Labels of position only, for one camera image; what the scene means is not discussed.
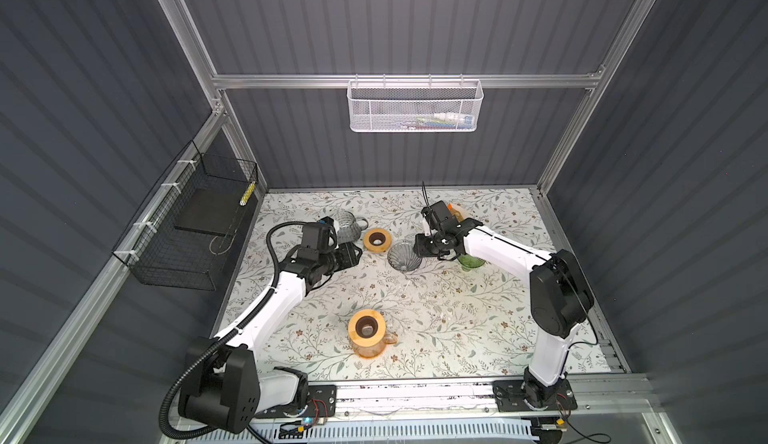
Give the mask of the orange glass carafe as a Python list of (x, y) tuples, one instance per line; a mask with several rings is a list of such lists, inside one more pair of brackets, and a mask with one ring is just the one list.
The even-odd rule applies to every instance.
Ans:
[(355, 354), (370, 359), (380, 355), (388, 345), (398, 343), (398, 335), (392, 332), (378, 332), (371, 337), (363, 337), (356, 332), (349, 336), (350, 345)]

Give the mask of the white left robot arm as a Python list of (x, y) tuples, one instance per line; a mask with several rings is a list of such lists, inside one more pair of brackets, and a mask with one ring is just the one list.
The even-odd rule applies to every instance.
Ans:
[(239, 434), (259, 413), (273, 408), (300, 413), (306, 408), (310, 398), (306, 373), (287, 367), (259, 372), (258, 354), (307, 295), (336, 273), (357, 266), (363, 251), (340, 241), (330, 217), (297, 225), (301, 241), (284, 258), (278, 257), (272, 243), (284, 226), (277, 224), (267, 232), (273, 275), (255, 300), (215, 336), (190, 344), (186, 368), (159, 410), (165, 436), (190, 440), (216, 430)]

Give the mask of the grey glass dripper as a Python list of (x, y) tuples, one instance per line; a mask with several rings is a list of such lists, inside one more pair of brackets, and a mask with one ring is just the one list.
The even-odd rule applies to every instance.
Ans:
[(387, 251), (388, 264), (396, 271), (407, 273), (418, 269), (423, 262), (415, 249), (413, 242), (397, 242)]

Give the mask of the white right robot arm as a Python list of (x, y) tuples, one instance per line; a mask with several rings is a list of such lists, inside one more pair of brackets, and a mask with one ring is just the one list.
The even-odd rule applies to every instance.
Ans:
[(422, 208), (424, 231), (414, 252), (449, 260), (468, 255), (493, 264), (529, 286), (531, 317), (538, 326), (533, 356), (525, 372), (527, 387), (549, 391), (564, 380), (570, 348), (587, 320), (594, 296), (576, 257), (568, 250), (535, 249), (505, 237), (474, 218), (459, 220), (443, 201)]

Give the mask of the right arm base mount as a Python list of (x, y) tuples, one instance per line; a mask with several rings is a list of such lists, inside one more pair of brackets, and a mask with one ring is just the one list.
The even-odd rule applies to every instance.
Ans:
[(501, 412), (574, 411), (578, 408), (575, 394), (566, 378), (544, 386), (525, 374), (521, 379), (492, 382), (492, 394)]

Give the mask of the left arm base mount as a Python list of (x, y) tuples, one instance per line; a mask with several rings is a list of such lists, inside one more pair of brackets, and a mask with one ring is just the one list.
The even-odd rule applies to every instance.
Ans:
[(308, 374), (275, 367), (259, 377), (259, 418), (325, 419), (335, 415), (338, 387), (311, 382)]

